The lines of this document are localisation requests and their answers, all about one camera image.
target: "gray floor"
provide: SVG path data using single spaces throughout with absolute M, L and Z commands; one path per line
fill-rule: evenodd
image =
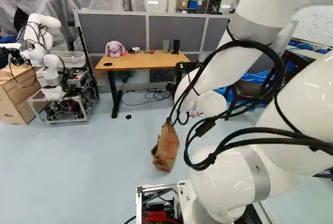
M 130 104 L 144 101 L 142 95 L 136 94 L 126 94 L 123 100 Z M 171 99 L 136 107 L 121 105 L 117 119 L 110 117 L 111 106 L 110 94 L 103 93 L 85 124 L 45 125 L 35 120 L 29 126 L 0 124 L 0 223 L 124 223 L 135 214 L 137 185 L 175 183 L 188 178 L 182 158 L 183 142 L 169 174 L 152 165 L 150 149 L 157 142 Z M 216 128 L 195 141 L 191 151 L 217 144 L 232 131 L 252 126 L 257 115 L 256 110 L 228 122 L 218 121 Z M 196 120 L 177 126 L 180 140 Z M 324 186 L 319 183 L 311 180 L 301 192 L 270 200 L 277 223 L 289 223 L 308 214 L 298 206 L 298 214 L 291 218 L 285 214 L 284 208 L 292 212 L 295 197 L 301 206 L 317 207 L 321 216 L 327 213 L 321 223 L 333 220 L 332 213 L 325 210 L 333 207 L 333 187 L 327 181 Z M 301 202 L 316 197 L 319 200 L 315 199 L 313 206 Z M 307 219 L 304 223 L 320 223 L 318 217 L 317 222 Z

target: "black speaker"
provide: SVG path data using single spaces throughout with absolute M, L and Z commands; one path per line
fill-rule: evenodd
M 181 45 L 181 41 L 178 39 L 173 40 L 173 52 L 172 54 L 179 54 L 179 47 Z

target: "paper bag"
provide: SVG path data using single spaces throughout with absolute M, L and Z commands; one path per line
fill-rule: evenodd
M 158 138 L 157 145 L 151 150 L 153 155 L 152 163 L 156 168 L 170 172 L 179 148 L 179 139 L 172 122 L 166 122 L 162 126 L 162 133 Z

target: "stuffed animal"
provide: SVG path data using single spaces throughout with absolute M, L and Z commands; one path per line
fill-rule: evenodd
M 105 46 L 105 54 L 110 55 L 111 57 L 120 57 L 125 51 L 124 46 L 118 41 L 111 41 Z

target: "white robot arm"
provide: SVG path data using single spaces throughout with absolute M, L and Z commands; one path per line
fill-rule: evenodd
M 47 31 L 60 27 L 60 21 L 53 17 L 31 14 L 27 24 L 18 34 L 18 41 L 23 41 L 26 50 L 18 53 L 18 49 L 22 46 L 19 43 L 0 45 L 0 47 L 5 48 L 5 51 L 2 52 L 12 55 L 11 63 L 21 65 L 27 62 L 30 65 L 43 67 L 42 78 L 44 83 L 42 84 L 46 84 L 46 87 L 42 88 L 42 92 L 48 98 L 59 97 L 63 94 L 58 74 L 58 66 L 61 64 L 61 60 L 58 56 L 49 54 L 53 37 Z M 4 66 L 6 66 L 6 61 L 2 62 L 2 67 Z
M 235 39 L 253 40 L 265 45 L 301 8 L 333 5 L 333 0 L 241 0 L 219 46 Z M 226 109 L 222 95 L 213 89 L 228 86 L 261 56 L 253 48 L 233 47 L 218 52 L 183 99 L 180 111 L 201 111 L 215 116 Z M 317 60 L 292 79 L 278 94 L 277 101 L 285 118 L 301 133 L 333 142 L 333 53 Z M 175 102 L 196 78 L 199 69 L 185 77 L 175 94 Z M 257 122 L 257 127 L 293 131 L 276 105 L 271 102 Z M 258 134 L 259 137 L 276 137 Z M 216 147 L 207 147 L 192 157 L 193 163 L 206 159 Z M 215 163 L 203 171 L 192 170 L 190 177 L 197 199 L 218 223 L 233 223 L 245 206 L 292 189 L 301 175 L 313 175 L 333 166 L 333 157 L 321 150 L 286 144 L 261 144 L 237 147 L 219 154 Z
M 59 85 L 57 68 L 60 59 L 56 55 L 50 55 L 53 37 L 47 32 L 47 28 L 57 29 L 61 27 L 59 20 L 39 14 L 31 14 L 25 27 L 23 40 L 33 45 L 33 48 L 22 51 L 20 54 L 25 59 L 36 60 L 44 67 L 43 76 L 49 86 Z

